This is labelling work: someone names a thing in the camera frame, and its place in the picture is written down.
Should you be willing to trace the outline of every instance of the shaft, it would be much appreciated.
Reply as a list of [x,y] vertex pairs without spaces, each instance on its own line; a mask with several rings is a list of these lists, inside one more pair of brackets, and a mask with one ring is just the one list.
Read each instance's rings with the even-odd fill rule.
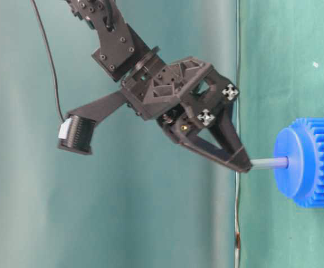
[[252,169],[285,169],[289,165],[287,157],[254,159],[251,161]]

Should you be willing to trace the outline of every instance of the black cable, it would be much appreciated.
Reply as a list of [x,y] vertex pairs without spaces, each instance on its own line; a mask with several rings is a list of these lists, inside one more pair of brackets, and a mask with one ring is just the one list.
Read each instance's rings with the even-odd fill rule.
[[35,3],[35,0],[31,0],[31,3],[33,5],[33,9],[34,9],[35,15],[36,15],[37,20],[38,20],[38,24],[39,24],[39,28],[40,28],[41,34],[43,36],[46,53],[48,54],[48,59],[49,59],[50,69],[51,69],[51,74],[53,75],[56,109],[58,110],[58,115],[60,117],[61,122],[63,123],[64,122],[64,117],[63,117],[63,114],[62,114],[61,108],[60,108],[59,91],[58,91],[58,79],[56,77],[56,71],[55,71],[55,66],[54,66],[54,62],[53,62],[53,57],[51,55],[49,42],[48,42],[48,39],[46,37],[46,33],[45,33],[45,30],[44,30],[44,26],[43,26],[43,23],[41,21],[41,17],[39,15],[39,11],[38,11],[37,5]]
[[106,27],[108,29],[112,29],[112,7],[110,0],[104,0],[105,6],[107,8],[107,19],[106,19]]

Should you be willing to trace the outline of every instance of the blue gear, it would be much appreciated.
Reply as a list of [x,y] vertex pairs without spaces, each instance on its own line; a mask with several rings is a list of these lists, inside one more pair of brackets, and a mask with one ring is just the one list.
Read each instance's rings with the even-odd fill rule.
[[324,119],[297,119],[275,142],[274,157],[287,157],[275,169],[279,190],[301,207],[324,207]]

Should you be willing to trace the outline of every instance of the teal curtain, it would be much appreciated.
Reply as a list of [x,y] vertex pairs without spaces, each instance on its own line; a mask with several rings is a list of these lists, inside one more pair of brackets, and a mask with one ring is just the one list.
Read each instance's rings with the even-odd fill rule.
[[[241,1],[242,139],[271,157],[279,131],[324,117],[324,1]],[[304,209],[272,171],[241,178],[241,267],[324,267],[324,209]]]
[[[234,1],[118,1],[172,62],[194,55],[235,79]],[[118,87],[91,59],[97,35],[65,1],[37,1],[63,112]],[[126,107],[94,155],[56,148],[49,65],[30,1],[0,1],[0,268],[231,267],[234,180]]]

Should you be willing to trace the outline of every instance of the robotic arm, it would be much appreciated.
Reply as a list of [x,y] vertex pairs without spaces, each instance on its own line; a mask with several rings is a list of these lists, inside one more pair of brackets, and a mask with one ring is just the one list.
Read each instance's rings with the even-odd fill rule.
[[[166,64],[124,21],[114,1],[66,0],[72,13],[96,30],[92,57],[120,90],[69,111],[59,148],[91,154],[94,128],[127,103],[143,120],[155,119],[175,143],[239,172],[252,165],[232,124],[239,90],[210,63],[189,57]],[[219,147],[200,138],[208,129]]]

